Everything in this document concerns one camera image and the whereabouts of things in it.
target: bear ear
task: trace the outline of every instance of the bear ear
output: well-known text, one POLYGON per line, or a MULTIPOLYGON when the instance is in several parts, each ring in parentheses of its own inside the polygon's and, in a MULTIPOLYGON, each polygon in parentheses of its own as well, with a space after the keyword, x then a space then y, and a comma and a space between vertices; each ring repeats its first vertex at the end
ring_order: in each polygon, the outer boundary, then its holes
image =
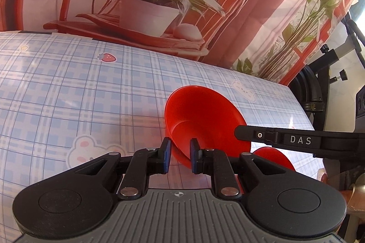
POLYGON ((90 135, 79 136, 74 140, 75 148, 90 148, 96 146, 96 141, 90 135))

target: blue checkered tablecloth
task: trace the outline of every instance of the blue checkered tablecloth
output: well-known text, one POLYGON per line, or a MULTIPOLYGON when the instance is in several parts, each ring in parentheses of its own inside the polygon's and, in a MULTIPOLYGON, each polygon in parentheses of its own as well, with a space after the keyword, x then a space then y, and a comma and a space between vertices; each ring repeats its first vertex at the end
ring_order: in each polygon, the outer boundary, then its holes
MULTIPOLYGON (((185 85, 221 93, 249 125, 313 129, 276 83, 82 37, 0 33, 0 243, 20 235, 11 205, 26 186, 109 151, 159 147, 166 99, 185 85), (116 61, 100 60, 103 53, 116 61)), ((283 152, 305 175, 323 166, 309 154, 283 152)), ((203 188, 209 179, 172 159, 168 175, 152 176, 150 186, 203 188)))

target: orange object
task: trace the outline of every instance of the orange object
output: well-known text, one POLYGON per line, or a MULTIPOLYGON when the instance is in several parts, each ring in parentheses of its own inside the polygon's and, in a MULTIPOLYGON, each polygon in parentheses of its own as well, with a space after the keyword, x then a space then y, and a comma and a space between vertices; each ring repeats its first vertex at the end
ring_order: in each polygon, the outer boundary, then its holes
POLYGON ((291 161, 281 151, 273 147, 261 147, 255 150, 253 154, 295 171, 291 161))
POLYGON ((204 148, 223 150, 230 157, 251 150, 250 141, 234 136, 238 125, 246 125, 238 109, 218 92, 203 86, 184 86, 173 92, 165 106, 166 136, 175 144, 172 153, 190 167, 190 140, 204 148))

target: silver screw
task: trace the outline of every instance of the silver screw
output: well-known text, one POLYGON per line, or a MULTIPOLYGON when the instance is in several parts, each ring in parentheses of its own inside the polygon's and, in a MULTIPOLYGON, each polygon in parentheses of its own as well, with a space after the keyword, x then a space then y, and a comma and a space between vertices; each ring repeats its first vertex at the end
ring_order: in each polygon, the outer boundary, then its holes
POLYGON ((232 196, 236 196, 238 195, 238 193, 240 192, 238 189, 236 188, 222 188, 221 191, 220 191, 223 195, 225 196, 229 196, 229 197, 232 197, 232 196))
POLYGON ((138 190, 136 188, 122 188, 120 194, 125 197, 133 197, 138 194, 138 190))

